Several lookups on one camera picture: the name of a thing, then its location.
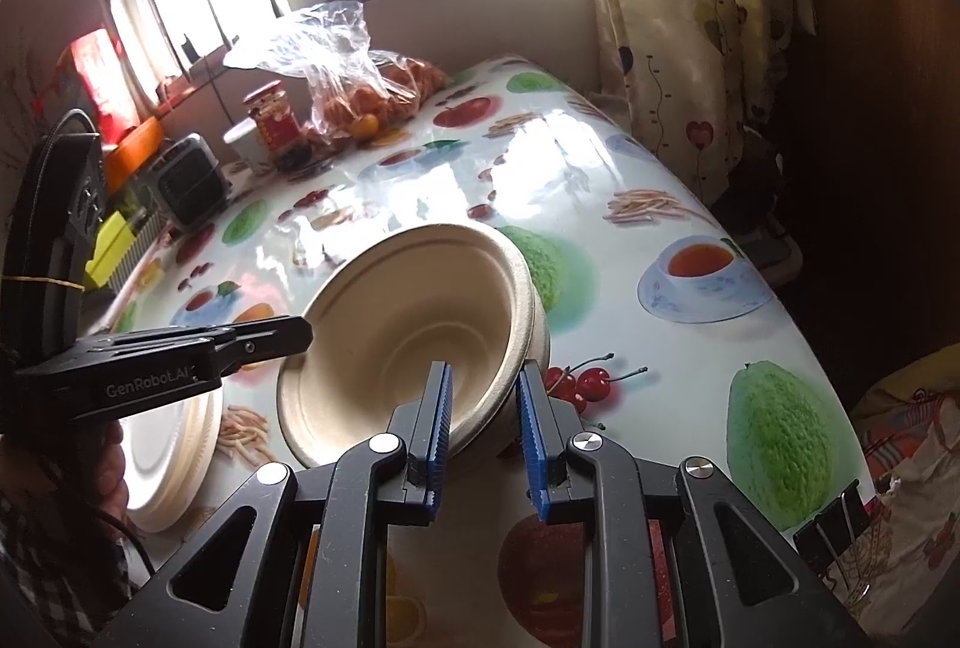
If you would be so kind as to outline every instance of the metal screw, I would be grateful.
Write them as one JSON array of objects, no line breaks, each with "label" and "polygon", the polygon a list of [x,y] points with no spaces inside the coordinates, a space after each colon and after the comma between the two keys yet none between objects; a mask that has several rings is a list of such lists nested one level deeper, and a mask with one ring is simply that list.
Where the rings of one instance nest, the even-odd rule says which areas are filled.
[{"label": "metal screw", "polygon": [[603,445],[603,437],[592,431],[582,431],[573,435],[573,446],[579,450],[597,450]]},{"label": "metal screw", "polygon": [[370,437],[370,450],[374,453],[389,453],[400,447],[400,438],[395,434],[377,434]]},{"label": "metal screw", "polygon": [[263,485],[276,485],[282,483],[287,476],[287,467],[280,464],[279,461],[271,461],[270,464],[263,464],[256,471],[256,479]]},{"label": "metal screw", "polygon": [[686,473],[690,477],[695,477],[697,480],[706,480],[713,474],[713,461],[704,459],[703,456],[693,456],[686,460],[683,468],[686,469]]}]

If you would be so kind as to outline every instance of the printed cherry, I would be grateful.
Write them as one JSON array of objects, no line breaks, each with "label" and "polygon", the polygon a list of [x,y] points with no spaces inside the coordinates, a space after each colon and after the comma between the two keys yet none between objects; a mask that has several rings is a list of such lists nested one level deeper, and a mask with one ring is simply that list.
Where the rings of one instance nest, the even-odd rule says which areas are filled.
[{"label": "printed cherry", "polygon": [[638,370],[633,370],[619,377],[611,377],[610,373],[603,368],[589,368],[584,370],[577,378],[577,393],[587,401],[603,401],[610,395],[611,383],[645,373],[646,370],[646,367],[640,367]]},{"label": "printed cherry", "polygon": [[582,413],[587,408],[587,399],[581,397],[577,392],[576,381],[572,379],[571,375],[566,375],[570,377],[570,382],[566,383],[565,380],[560,381],[560,386],[553,389],[550,392],[551,397],[556,399],[563,399],[563,401],[568,401],[576,409],[577,413]]},{"label": "printed cherry", "polygon": [[544,387],[551,397],[560,398],[560,394],[558,394],[560,391],[573,396],[577,392],[577,378],[570,374],[570,370],[550,367],[544,375]]}]

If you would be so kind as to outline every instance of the red jar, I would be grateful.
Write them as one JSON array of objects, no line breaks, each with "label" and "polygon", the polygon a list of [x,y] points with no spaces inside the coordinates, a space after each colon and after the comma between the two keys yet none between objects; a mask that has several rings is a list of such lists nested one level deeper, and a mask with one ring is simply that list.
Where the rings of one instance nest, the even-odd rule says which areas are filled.
[{"label": "red jar", "polygon": [[312,155],[310,143],[301,132],[290,108],[283,83],[276,79],[243,99],[248,114],[256,122],[270,159],[277,170],[291,172],[305,166]]}]

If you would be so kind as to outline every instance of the white cup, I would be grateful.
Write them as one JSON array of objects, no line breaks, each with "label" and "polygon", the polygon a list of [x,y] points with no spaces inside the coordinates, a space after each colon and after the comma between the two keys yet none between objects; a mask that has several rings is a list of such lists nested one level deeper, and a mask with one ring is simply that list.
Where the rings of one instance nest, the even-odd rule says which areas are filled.
[{"label": "white cup", "polygon": [[224,143],[233,148],[240,159],[246,163],[254,176],[265,176],[274,170],[270,162],[270,151],[263,143],[263,137],[253,118],[247,117],[224,133]]},{"label": "white cup", "polygon": [[[670,272],[670,262],[684,250],[695,245],[709,245],[714,250],[723,250],[728,256],[725,266],[709,274],[700,276],[675,276]],[[679,239],[666,248],[656,260],[666,281],[673,286],[678,300],[690,304],[704,301],[727,301],[745,289],[748,283],[755,282],[755,270],[750,262],[737,255],[730,245],[716,237],[689,236]]]}]

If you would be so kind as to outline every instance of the blue gripper pad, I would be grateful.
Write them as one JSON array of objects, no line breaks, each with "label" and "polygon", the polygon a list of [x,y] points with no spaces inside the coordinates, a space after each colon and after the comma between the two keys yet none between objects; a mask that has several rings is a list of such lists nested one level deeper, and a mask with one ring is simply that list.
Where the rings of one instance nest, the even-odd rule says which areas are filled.
[{"label": "blue gripper pad", "polygon": [[520,419],[520,444],[523,447],[523,462],[527,467],[527,483],[530,485],[530,501],[541,521],[546,520],[550,508],[547,494],[546,451],[544,437],[539,430],[534,414],[530,384],[524,373],[517,375],[514,387],[517,393],[517,417]]},{"label": "blue gripper pad", "polygon": [[440,380],[440,400],[437,402],[437,414],[433,419],[430,432],[430,447],[426,457],[426,507],[430,519],[437,516],[440,509],[440,495],[443,493],[443,474],[446,471],[446,459],[450,452],[450,413],[453,411],[453,372],[450,364],[443,367]]}]

